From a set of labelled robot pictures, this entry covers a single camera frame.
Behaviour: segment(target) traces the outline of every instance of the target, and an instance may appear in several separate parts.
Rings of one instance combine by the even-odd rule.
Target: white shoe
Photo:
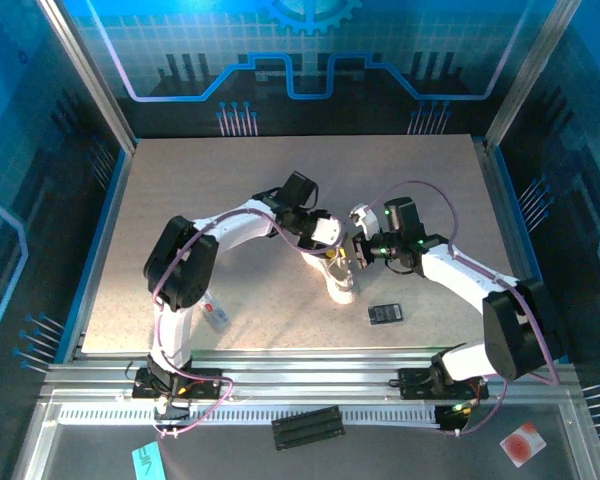
[[[346,257],[324,258],[319,255],[302,253],[304,261],[318,270],[327,282],[327,291],[336,303],[348,305],[355,298],[353,275],[349,270]]]

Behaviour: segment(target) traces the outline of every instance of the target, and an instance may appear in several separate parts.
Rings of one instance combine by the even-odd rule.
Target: red and white tag
[[[525,423],[507,438],[500,442],[500,446],[509,456],[516,467],[524,465],[531,457],[547,446],[536,427]]]

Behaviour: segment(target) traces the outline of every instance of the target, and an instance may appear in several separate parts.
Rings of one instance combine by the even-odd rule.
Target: beige tabletop
[[[341,219],[387,187],[420,179],[442,187],[460,217],[456,245],[511,274],[500,230],[468,135],[251,137],[143,140],[106,258],[83,344],[85,353],[144,352],[153,313],[142,267],[167,221],[195,220],[235,208],[280,186],[298,170],[320,186],[318,206]],[[427,233],[449,236],[444,201],[423,186],[411,196]],[[349,232],[356,229],[349,223]],[[197,348],[339,348],[445,346],[482,337],[468,303],[417,275],[395,275],[376,263],[354,266],[355,303],[335,304],[322,276],[280,238],[259,238],[219,257],[210,290],[231,318],[215,333],[196,315]],[[405,320],[371,326],[367,307],[399,303]]]

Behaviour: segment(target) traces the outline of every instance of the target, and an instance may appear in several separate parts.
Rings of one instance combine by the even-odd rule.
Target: enclosure
[[[442,188],[463,253],[546,285],[561,385],[490,380],[470,425],[503,407],[458,449],[432,431],[455,402],[387,382],[484,338],[475,308],[382,262],[352,263],[357,297],[338,305],[260,238],[215,262],[229,326],[194,316],[195,365],[235,390],[159,440],[167,478],[600,478],[600,0],[1,0],[0,478],[134,478],[131,452],[159,437],[131,398],[154,341],[149,254],[172,217],[293,171],[349,236],[352,208],[392,185]],[[386,199],[404,196],[451,235],[436,192]],[[402,321],[370,323],[394,303]],[[272,419],[330,405],[345,437],[275,452]],[[499,444],[527,422],[547,446],[516,469]]]

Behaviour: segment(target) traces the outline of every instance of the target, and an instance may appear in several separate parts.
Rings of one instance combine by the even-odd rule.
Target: purple cable
[[[544,358],[544,361],[547,364],[547,367],[549,368],[549,372],[551,373],[551,379],[545,378],[542,375],[538,375],[533,372],[530,373],[529,375],[540,380],[543,383],[546,383],[547,385],[559,385],[560,377],[558,376],[558,371],[556,370],[556,367],[553,364],[553,358],[551,357],[551,352],[549,351],[549,346],[547,345],[547,342],[545,341],[544,336],[542,335],[542,332],[540,331],[540,326],[538,325],[538,321],[536,320],[535,315],[531,311],[531,308],[527,304],[527,301],[524,299],[524,297],[515,288],[513,288],[513,286],[509,285],[504,280],[498,278],[496,275],[489,272],[488,270],[485,270],[480,265],[477,265],[476,263],[472,262],[468,258],[458,255],[457,252],[453,249],[453,243],[455,241],[456,236],[458,235],[458,229],[459,229],[458,212],[457,212],[455,206],[453,205],[453,202],[451,201],[451,199],[447,196],[447,194],[441,188],[437,187],[436,185],[434,185],[432,183],[425,182],[423,180],[405,180],[403,182],[396,183],[394,186],[388,188],[387,190],[382,192],[380,195],[378,195],[365,208],[365,211],[367,211],[367,212],[370,211],[371,208],[373,208],[373,206],[375,204],[377,204],[380,200],[382,200],[389,192],[395,190],[398,187],[401,187],[401,186],[407,185],[407,184],[425,185],[427,187],[432,188],[433,190],[435,190],[442,196],[444,201],[447,203],[447,205],[451,209],[451,214],[453,215],[453,232],[451,233],[451,236],[449,237],[449,242],[447,244],[447,250],[449,251],[449,255],[451,255],[451,258],[460,262],[461,264],[465,265],[466,267],[470,268],[474,272],[479,273],[480,275],[486,277],[487,279],[489,279],[491,281],[495,281],[498,285],[507,289],[513,295],[513,297],[516,299],[516,301],[522,307],[522,310],[524,311],[525,315],[527,316],[527,319],[529,320],[529,325],[531,325],[531,329],[533,330],[533,333],[536,336],[536,339],[538,340],[538,345],[540,346],[540,350],[542,351],[542,356]],[[500,398],[498,399],[498,402],[493,407],[493,409],[489,412],[489,414],[478,424],[474,425],[473,427],[469,428],[468,430],[463,430],[463,431],[459,432],[458,435],[460,435],[460,434],[464,435],[467,433],[475,432],[480,427],[482,427],[485,423],[487,423],[495,415],[495,413],[498,411],[498,409],[502,405],[505,394],[507,393],[507,387],[508,387],[508,383],[505,380],[504,384],[503,384],[502,393],[500,394]],[[455,435],[455,433],[451,433],[451,432],[443,432],[443,433]]]
[[[250,208],[239,208],[236,210],[232,210],[230,212],[223,213],[222,215],[219,215],[213,222],[210,222],[207,225],[205,225],[204,227],[202,227],[200,229],[200,231],[196,232],[193,235],[193,237],[191,237],[183,245],[183,247],[176,254],[175,258],[171,261],[171,263],[169,264],[169,266],[167,267],[165,272],[162,274],[162,277],[160,277],[160,280],[158,281],[155,288],[153,289],[153,295],[152,295],[153,303],[158,306],[160,311],[162,311],[162,309],[164,308],[164,304],[158,300],[158,295],[160,294],[160,290],[162,290],[162,287],[164,286],[164,284],[167,281],[167,279],[169,278],[169,276],[173,273],[173,271],[175,270],[175,268],[178,265],[178,263],[180,262],[180,260],[182,260],[182,258],[185,256],[185,254],[189,251],[189,249],[193,246],[193,244],[196,243],[200,239],[200,237],[202,237],[202,235],[204,235],[209,230],[215,228],[221,222],[227,220],[228,218],[234,217],[236,215],[257,215],[257,216],[260,216],[260,217],[268,220],[271,223],[271,225],[273,226],[273,228],[280,234],[280,236],[283,238],[283,240],[285,242],[287,242],[291,247],[293,247],[294,249],[296,249],[302,253],[309,253],[309,254],[313,254],[313,255],[320,254],[320,253],[326,253],[329,250],[331,250],[332,248],[340,246],[344,239],[344,228],[343,228],[343,225],[340,224],[340,235],[338,236],[336,242],[333,245],[329,245],[327,247],[316,249],[316,250],[309,250],[309,249],[301,248],[301,247],[298,247],[297,245],[294,245],[291,242],[291,240],[289,238],[287,238],[283,229],[276,223],[275,219],[273,219],[273,217],[271,217],[270,215],[267,215],[266,213],[261,212],[260,210],[256,210],[256,209],[252,210]],[[160,348],[160,353],[162,354],[162,358],[164,358],[164,361],[167,363],[167,365],[169,365],[174,370],[175,373],[177,373],[178,375],[180,375],[184,378],[188,378],[190,380],[216,381],[216,382],[227,383],[229,385],[229,388],[227,388],[227,391],[218,399],[218,401],[216,403],[214,403],[211,406],[211,408],[209,408],[209,410],[207,410],[204,413],[204,415],[202,415],[198,420],[196,420],[191,425],[187,425],[186,427],[180,427],[177,430],[174,428],[172,431],[160,430],[156,425],[154,425],[154,428],[158,432],[160,432],[160,434],[163,437],[165,435],[171,435],[171,436],[175,437],[177,435],[186,433],[189,430],[194,429],[203,420],[205,420],[207,417],[209,417],[209,415],[211,415],[229,397],[229,395],[231,395],[231,392],[233,391],[233,380],[228,377],[208,377],[208,376],[202,376],[202,375],[192,375],[192,374],[185,372],[184,370],[180,370],[178,367],[176,367],[167,358],[167,356],[165,355],[164,350],[162,348],[162,339],[161,339],[161,333],[160,333],[161,321],[162,321],[162,314],[160,314],[156,320],[156,340],[158,342],[158,347]]]

